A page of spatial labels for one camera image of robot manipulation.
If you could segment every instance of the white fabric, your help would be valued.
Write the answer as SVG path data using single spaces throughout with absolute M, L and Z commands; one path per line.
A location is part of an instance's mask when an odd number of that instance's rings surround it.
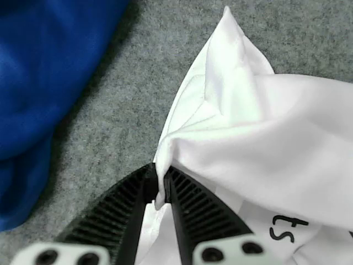
M 285 264 L 353 264 L 352 113 L 353 84 L 274 74 L 226 7 L 165 122 L 156 208 L 173 165 Z M 170 205 L 147 209 L 136 260 L 161 262 L 180 264 Z

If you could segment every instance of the blue fabric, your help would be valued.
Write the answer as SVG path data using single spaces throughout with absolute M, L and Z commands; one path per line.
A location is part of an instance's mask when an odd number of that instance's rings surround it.
M 0 1 L 0 231 L 22 224 L 46 185 L 53 130 L 127 2 Z

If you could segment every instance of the gray carpet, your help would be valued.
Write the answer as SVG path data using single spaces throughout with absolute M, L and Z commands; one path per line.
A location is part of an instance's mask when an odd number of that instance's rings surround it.
M 117 179 L 151 162 L 175 93 L 229 5 L 276 73 L 353 82 L 351 0 L 137 0 L 56 130 L 48 187 L 30 219 L 0 234 L 0 264 L 56 236 Z

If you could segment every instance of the ribbed gripper pad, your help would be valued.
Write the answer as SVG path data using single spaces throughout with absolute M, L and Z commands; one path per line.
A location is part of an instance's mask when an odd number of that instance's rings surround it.
M 190 264 L 192 252 L 203 241 L 252 233 L 247 225 L 218 197 L 199 182 L 171 167 L 165 177 L 181 259 Z
M 57 241 L 103 246 L 110 253 L 111 264 L 133 264 L 146 206 L 146 184 L 154 171 L 152 164 L 146 165 L 117 182 L 73 220 Z

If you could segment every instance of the white cloth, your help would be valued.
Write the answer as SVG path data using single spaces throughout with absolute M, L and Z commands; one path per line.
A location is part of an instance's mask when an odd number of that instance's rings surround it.
M 156 207 L 173 165 L 215 192 L 284 264 L 353 264 L 352 114 L 353 84 L 274 74 L 226 7 L 165 122 Z M 170 205 L 146 210 L 136 260 L 161 262 L 180 264 Z

